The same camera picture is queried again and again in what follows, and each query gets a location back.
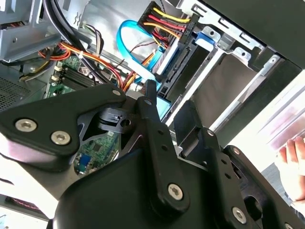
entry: circuit board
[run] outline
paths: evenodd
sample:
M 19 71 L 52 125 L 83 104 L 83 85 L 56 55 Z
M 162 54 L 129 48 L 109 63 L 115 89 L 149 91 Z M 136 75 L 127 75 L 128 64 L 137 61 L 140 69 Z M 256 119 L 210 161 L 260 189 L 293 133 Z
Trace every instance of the circuit board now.
M 55 86 L 50 86 L 50 89 L 48 91 L 48 96 L 47 98 L 51 98 L 51 97 L 55 97 L 59 94 L 66 94 L 66 93 L 70 93 L 70 92 L 74 92 L 73 89 L 66 87 L 63 84 L 58 84 Z
M 63 65 L 67 65 L 77 71 L 78 68 L 81 66 L 81 61 L 77 56 L 71 56 L 68 59 L 57 63 L 57 66 Z
M 50 85 L 47 98 L 73 91 L 63 84 Z M 108 132 L 104 137 L 89 141 L 80 147 L 74 160 L 74 169 L 79 176 L 83 177 L 112 162 L 118 154 L 118 150 L 119 135 Z

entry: metal panel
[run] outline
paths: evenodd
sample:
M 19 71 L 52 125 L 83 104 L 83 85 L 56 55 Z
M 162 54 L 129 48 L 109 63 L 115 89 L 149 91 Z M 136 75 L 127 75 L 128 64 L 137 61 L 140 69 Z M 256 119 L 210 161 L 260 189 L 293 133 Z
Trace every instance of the metal panel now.
M 0 24 L 27 20 L 31 5 L 32 0 L 1 0 Z
M 59 0 L 58 4 L 68 23 L 73 28 L 78 29 L 89 2 L 90 0 Z
M 42 99 L 46 83 L 38 79 L 19 82 L 21 73 L 0 64 L 0 111 Z
M 202 124 L 210 127 L 255 75 L 234 56 L 225 56 L 194 94 Z
M 49 22 L 39 22 L 41 5 L 42 0 L 32 0 L 28 25 L 0 31 L 0 60 L 12 62 L 60 41 L 58 34 L 47 35 Z

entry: silver screw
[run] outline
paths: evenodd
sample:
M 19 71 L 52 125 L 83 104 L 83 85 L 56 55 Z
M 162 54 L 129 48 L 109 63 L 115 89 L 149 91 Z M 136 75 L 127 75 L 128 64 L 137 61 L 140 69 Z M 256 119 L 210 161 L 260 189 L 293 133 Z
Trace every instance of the silver screw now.
M 233 149 L 233 151 L 234 151 L 234 153 L 236 153 L 236 154 L 240 155 L 240 152 L 239 152 L 239 150 L 238 150 L 238 149 L 234 148 L 234 149 Z
M 116 95 L 121 95 L 121 93 L 117 90 L 113 90 L 112 93 L 116 94 Z
M 15 127 L 22 132 L 32 132 L 36 130 L 37 124 L 30 119 L 20 119 L 15 123 Z
M 291 227 L 290 224 L 288 224 L 288 223 L 285 223 L 285 227 L 286 227 L 286 229 L 294 229 L 294 228 Z
M 183 192 L 178 185 L 170 184 L 168 186 L 168 193 L 173 197 L 175 200 L 182 200 Z
M 144 101 L 145 101 L 148 105 L 151 105 L 151 104 L 152 104 L 152 102 L 149 101 L 149 100 L 147 100 L 147 99 L 145 99 Z
M 237 207 L 232 208 L 232 212 L 234 217 L 241 223 L 241 224 L 246 224 L 247 219 L 244 213 Z
M 51 135 L 51 140 L 52 142 L 54 142 L 57 145 L 67 145 L 70 140 L 71 137 L 67 132 L 64 131 L 55 131 L 52 135 Z
M 207 132 L 210 136 L 214 136 L 214 133 L 212 132 L 212 130 L 207 130 Z

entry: electronic component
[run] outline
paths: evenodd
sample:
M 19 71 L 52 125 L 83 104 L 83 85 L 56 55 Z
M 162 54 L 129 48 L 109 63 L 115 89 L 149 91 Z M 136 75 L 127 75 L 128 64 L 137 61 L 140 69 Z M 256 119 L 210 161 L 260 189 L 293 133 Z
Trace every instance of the electronic component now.
M 63 71 L 61 72 L 61 83 L 75 91 L 95 85 L 93 79 L 84 76 L 77 72 L 77 70 L 68 66 L 64 66 Z
M 185 31 L 183 32 L 183 34 L 179 40 L 179 43 L 185 44 L 187 42 L 187 40 L 191 36 L 192 32 L 194 31 L 198 20 L 199 20 L 199 16 L 196 14 L 193 14 L 190 22 L 186 25 Z
M 81 154 L 80 160 L 79 160 L 75 170 L 80 174 L 84 174 L 90 160 L 91 160 L 91 157 L 89 155 Z
M 68 66 L 74 70 L 78 70 L 78 68 L 81 65 L 81 61 L 77 56 L 71 56 L 70 58 L 63 60 L 61 62 L 58 62 L 59 66 Z

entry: black cable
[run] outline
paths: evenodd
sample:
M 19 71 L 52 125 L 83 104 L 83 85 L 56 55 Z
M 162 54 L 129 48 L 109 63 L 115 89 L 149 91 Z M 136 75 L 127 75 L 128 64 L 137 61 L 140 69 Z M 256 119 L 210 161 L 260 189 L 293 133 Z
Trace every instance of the black cable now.
M 100 48 L 100 51 L 99 51 L 99 55 L 101 55 L 101 54 L 102 54 L 102 51 L 103 51 L 103 49 L 104 49 L 105 41 L 104 41 L 104 39 L 103 39 L 103 37 L 102 37 L 101 32 L 97 30 L 97 33 L 98 33 L 98 35 L 99 35 L 99 37 L 100 37 L 100 40 L 101 40 L 101 48 Z
M 81 42 L 76 38 L 73 29 L 70 27 L 65 17 L 63 16 L 57 1 L 43 0 L 43 6 L 51 23 L 60 35 L 71 45 L 81 51 L 86 51 Z M 94 62 L 86 58 L 82 58 L 81 62 L 88 68 L 92 75 L 101 83 L 111 83 L 104 75 L 102 75 Z
M 24 65 L 24 64 L 27 64 L 27 63 L 39 62 L 39 61 L 43 61 L 43 60 L 44 60 L 43 57 L 35 57 L 35 58 L 24 60 L 24 61 L 14 61 L 14 62 L 10 62 L 10 63 L 1 61 L 1 63 L 3 65 L 5 65 L 5 66 L 19 66 L 19 65 Z
M 155 21 L 155 20 L 150 20 L 150 19 L 148 19 L 147 22 L 152 22 L 152 23 L 161 25 L 161 26 L 163 26 L 163 27 L 165 27 L 165 28 L 167 28 L 167 29 L 169 29 L 169 30 L 171 30 L 171 31 L 173 31 L 173 32 L 176 32 L 176 33 L 179 33 L 179 34 L 183 34 L 182 31 L 177 30 L 177 29 L 173 29 L 172 27 L 170 27 L 170 26 L 168 26 L 168 25 L 164 25 L 164 24 L 162 24 L 162 23 L 159 23 L 159 22 L 157 22 L 157 21 Z
M 97 48 L 97 43 L 98 43 L 97 39 L 98 39 L 98 36 L 99 36 L 100 41 L 101 41 L 101 47 L 100 47 L 99 50 L 96 50 L 96 52 L 97 52 L 99 55 L 101 55 L 101 53 L 102 53 L 102 51 L 103 51 L 103 48 L 104 48 L 104 44 L 105 44 L 104 39 L 102 38 L 101 32 L 98 31 L 98 30 L 97 30 L 94 26 L 92 26 L 92 25 L 87 25 L 87 28 L 88 28 L 92 33 L 95 34 L 95 37 L 96 37 L 96 48 Z
M 49 10 L 53 10 L 55 13 L 59 25 L 61 25 L 68 34 L 68 39 L 66 39 L 72 46 L 78 48 L 79 50 L 86 52 L 86 49 L 82 45 L 81 41 L 77 39 L 76 34 L 72 27 L 69 25 L 67 20 L 65 19 L 62 11 L 60 10 L 60 7 L 58 5 L 58 2 L 56 0 L 51 0 L 51 8 Z M 101 83 L 111 83 L 106 76 L 104 76 L 100 70 L 97 68 L 97 66 L 94 64 L 94 61 L 83 58 L 81 59 L 81 62 L 89 69 L 89 71 L 92 73 L 92 75 L 97 78 Z

